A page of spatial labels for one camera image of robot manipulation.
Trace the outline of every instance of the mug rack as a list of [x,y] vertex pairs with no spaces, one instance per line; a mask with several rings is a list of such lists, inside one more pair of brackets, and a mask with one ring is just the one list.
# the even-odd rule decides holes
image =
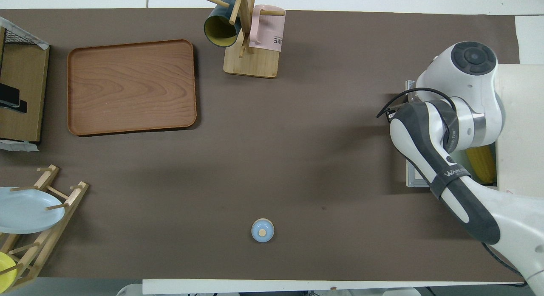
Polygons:
[[[229,4],[221,0],[207,0],[220,6],[229,7]],[[249,46],[249,33],[255,0],[235,0],[231,19],[231,25],[236,17],[240,18],[241,32],[236,42],[225,49],[223,70],[229,74],[264,77],[273,79],[278,75],[278,63],[280,52],[263,48],[251,48]],[[260,15],[285,16],[284,11],[262,10]]]
[[[48,209],[65,208],[64,216],[51,228],[40,232],[37,238],[27,245],[19,246],[17,244],[21,234],[6,234],[0,232],[0,252],[8,255],[16,263],[13,267],[0,271],[0,276],[10,271],[17,271],[15,280],[4,292],[11,292],[17,288],[32,283],[41,272],[45,262],[52,253],[53,248],[57,244],[64,228],[72,218],[74,211],[79,205],[79,202],[87,192],[89,184],[80,182],[76,186],[71,186],[70,195],[65,195],[59,190],[53,188],[51,183],[57,176],[59,168],[50,165],[47,168],[37,169],[39,172],[43,172],[42,176],[35,182],[33,186],[22,186],[19,188],[12,188],[11,191],[36,189],[43,192],[49,191],[57,196],[57,198],[64,200],[64,203],[57,206],[49,207]],[[17,257],[15,254],[24,254],[21,257]]]

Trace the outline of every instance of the table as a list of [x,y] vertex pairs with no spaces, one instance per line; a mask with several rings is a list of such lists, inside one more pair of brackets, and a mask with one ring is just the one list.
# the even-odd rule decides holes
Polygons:
[[[404,159],[374,118],[455,42],[519,62],[513,16],[289,11],[267,80],[223,73],[223,49],[202,33],[209,11],[0,11],[52,45],[41,151],[2,152],[1,185],[49,163],[62,168],[57,188],[91,184],[43,276],[519,280],[432,194],[405,187]],[[193,127],[68,132],[70,50],[179,38],[195,48]],[[249,232],[261,217],[276,227],[266,244]]]

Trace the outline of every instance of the tray rim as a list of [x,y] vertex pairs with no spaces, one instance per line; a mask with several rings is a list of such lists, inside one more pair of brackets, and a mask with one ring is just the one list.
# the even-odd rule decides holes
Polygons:
[[[178,125],[178,126],[170,126],[170,127],[147,127],[147,128],[136,128],[136,129],[126,129],[126,130],[120,130],[120,131],[110,131],[110,132],[77,132],[70,127],[70,67],[71,67],[71,58],[74,55],[74,53],[89,51],[89,50],[95,50],[95,49],[101,49],[101,48],[130,48],[131,46],[140,46],[140,45],[157,45],[157,44],[169,44],[169,43],[186,43],[189,45],[191,58],[193,61],[193,95],[194,95],[194,108],[195,108],[195,115],[193,120],[189,122],[187,125]],[[134,42],[129,44],[114,44],[114,45],[103,45],[103,46],[87,46],[82,48],[74,48],[68,53],[68,56],[66,57],[66,115],[67,120],[66,124],[68,126],[68,131],[72,133],[73,135],[77,135],[78,137],[81,136],[88,136],[88,135],[114,135],[114,134],[120,134],[120,133],[128,133],[128,132],[145,132],[145,131],[156,131],[156,130],[171,130],[171,129],[177,129],[177,128],[185,128],[190,127],[196,122],[196,118],[198,117],[198,111],[196,106],[196,74],[195,74],[195,58],[194,58],[194,46],[193,44],[187,40],[187,39],[169,39],[169,40],[159,40],[159,41],[145,41],[145,42]]]

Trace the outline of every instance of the blue lid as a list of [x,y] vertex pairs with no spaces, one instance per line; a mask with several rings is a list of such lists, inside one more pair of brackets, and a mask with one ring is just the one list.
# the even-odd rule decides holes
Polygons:
[[251,227],[251,235],[257,242],[268,242],[274,236],[274,225],[268,219],[258,219]]

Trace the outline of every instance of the wooden tray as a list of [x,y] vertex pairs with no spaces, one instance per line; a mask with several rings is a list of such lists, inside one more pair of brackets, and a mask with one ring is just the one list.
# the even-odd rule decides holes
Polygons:
[[187,40],[76,48],[68,55],[74,135],[188,127],[196,120],[195,93]]

